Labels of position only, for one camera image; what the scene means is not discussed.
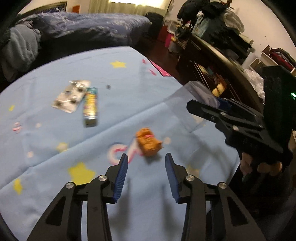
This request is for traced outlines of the person right hand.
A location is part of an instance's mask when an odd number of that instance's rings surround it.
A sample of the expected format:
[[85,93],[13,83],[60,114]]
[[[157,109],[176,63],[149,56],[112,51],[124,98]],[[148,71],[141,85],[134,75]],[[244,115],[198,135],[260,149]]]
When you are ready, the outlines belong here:
[[[240,161],[240,171],[243,175],[251,174],[254,168],[251,167],[253,158],[247,154],[242,153],[242,158]],[[267,163],[260,163],[257,166],[257,172],[270,174],[271,176],[276,176],[282,170],[282,163],[277,162],[275,165],[269,165]]]

